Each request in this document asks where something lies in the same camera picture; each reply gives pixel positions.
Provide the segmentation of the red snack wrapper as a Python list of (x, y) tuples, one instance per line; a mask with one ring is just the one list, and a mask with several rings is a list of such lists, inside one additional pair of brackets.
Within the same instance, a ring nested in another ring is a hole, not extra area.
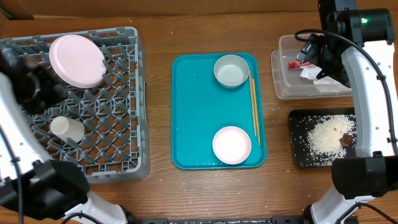
[(301, 69), (304, 67), (309, 67), (312, 65), (313, 65), (313, 63), (311, 63), (311, 62), (301, 62), (299, 60), (296, 60), (294, 62), (289, 62), (288, 68), (289, 68), (289, 70), (296, 70), (296, 69)]

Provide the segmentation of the white napkin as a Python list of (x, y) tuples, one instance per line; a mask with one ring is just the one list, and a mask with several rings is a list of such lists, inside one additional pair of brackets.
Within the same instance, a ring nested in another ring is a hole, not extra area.
[(311, 80), (315, 85), (315, 88), (321, 93), (334, 93), (345, 90), (345, 86), (330, 77), (317, 79), (317, 75), (320, 72), (321, 68), (311, 65), (303, 67), (300, 77)]

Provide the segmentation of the white cup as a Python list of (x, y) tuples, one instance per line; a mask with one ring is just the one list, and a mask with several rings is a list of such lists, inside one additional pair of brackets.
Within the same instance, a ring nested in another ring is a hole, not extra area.
[(71, 139), (79, 142), (85, 135), (85, 127), (82, 122), (64, 116), (56, 117), (50, 123), (50, 130), (63, 141)]

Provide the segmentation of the white round plate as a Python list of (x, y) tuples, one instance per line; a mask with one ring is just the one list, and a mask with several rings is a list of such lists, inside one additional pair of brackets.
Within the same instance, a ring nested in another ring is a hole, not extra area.
[(49, 50), (55, 73), (77, 88), (93, 88), (103, 82), (106, 67), (99, 47), (81, 35), (64, 35), (55, 39)]

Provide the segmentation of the grey small bowl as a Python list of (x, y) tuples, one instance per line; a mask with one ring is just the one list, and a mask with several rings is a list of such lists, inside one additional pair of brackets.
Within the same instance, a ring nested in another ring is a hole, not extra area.
[(249, 65), (238, 55), (224, 55), (214, 65), (214, 76), (225, 88), (237, 88), (249, 77)]

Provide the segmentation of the grey dishwasher rack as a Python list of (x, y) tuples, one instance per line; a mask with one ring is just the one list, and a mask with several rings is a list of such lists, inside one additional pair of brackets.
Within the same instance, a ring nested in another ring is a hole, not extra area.
[[(64, 35), (81, 35), (104, 55), (103, 82), (77, 88), (63, 81), (50, 64), (52, 42)], [(134, 27), (67, 32), (3, 39), (20, 56), (28, 55), (65, 87), (67, 98), (41, 114), (22, 110), (39, 143), (56, 161), (79, 167), (91, 183), (143, 179), (150, 172), (149, 125), (146, 118), (146, 52)], [(50, 130), (58, 116), (83, 123), (79, 142), (61, 140)]]

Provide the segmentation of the pink small bowl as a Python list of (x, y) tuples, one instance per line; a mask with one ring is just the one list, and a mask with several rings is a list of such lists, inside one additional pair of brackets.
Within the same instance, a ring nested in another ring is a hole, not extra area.
[(249, 157), (252, 144), (249, 135), (243, 129), (227, 126), (214, 135), (212, 148), (221, 162), (236, 165)]

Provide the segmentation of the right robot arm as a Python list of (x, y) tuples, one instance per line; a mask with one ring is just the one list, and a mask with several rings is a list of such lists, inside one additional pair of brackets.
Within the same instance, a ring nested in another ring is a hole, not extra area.
[(297, 55), (351, 89), (356, 115), (354, 158), (332, 163), (332, 186), (299, 223), (355, 223), (353, 212), (397, 189), (397, 91), (393, 20), (387, 9), (319, 0), (321, 28), (310, 29)]

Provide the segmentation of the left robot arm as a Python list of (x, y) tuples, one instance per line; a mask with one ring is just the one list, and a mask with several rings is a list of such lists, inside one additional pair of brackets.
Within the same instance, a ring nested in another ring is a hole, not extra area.
[(63, 101), (65, 87), (34, 58), (1, 44), (1, 206), (35, 220), (136, 223), (132, 213), (90, 190), (81, 169), (56, 161), (22, 110), (41, 114)]

